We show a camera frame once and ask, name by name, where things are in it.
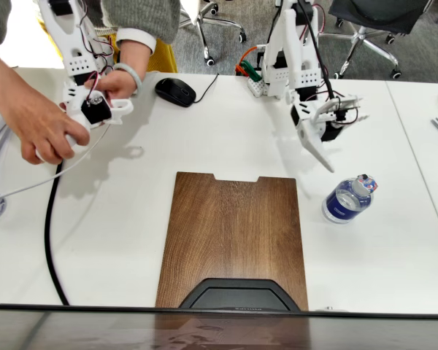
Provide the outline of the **person's right hand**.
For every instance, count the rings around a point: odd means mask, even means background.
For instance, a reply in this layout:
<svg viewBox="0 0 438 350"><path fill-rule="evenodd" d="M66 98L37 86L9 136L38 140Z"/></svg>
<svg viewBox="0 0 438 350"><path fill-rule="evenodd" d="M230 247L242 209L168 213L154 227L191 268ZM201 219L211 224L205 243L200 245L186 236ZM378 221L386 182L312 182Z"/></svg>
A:
<svg viewBox="0 0 438 350"><path fill-rule="evenodd" d="M21 155L31 164L43 162L58 165L74 157L74 150L67 138L85 146L90 141L89 132L57 106L37 107L23 113L15 126L21 141Z"/></svg>

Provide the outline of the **person's left hand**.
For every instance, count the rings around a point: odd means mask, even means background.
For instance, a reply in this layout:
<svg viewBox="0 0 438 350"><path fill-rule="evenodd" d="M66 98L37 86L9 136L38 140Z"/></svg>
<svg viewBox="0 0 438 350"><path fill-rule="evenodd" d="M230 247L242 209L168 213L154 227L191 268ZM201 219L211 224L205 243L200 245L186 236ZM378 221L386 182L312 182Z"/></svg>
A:
<svg viewBox="0 0 438 350"><path fill-rule="evenodd" d="M134 78L124 70L111 71L100 78L95 89L104 93L111 107L113 100L130 98L138 90Z"/></svg>

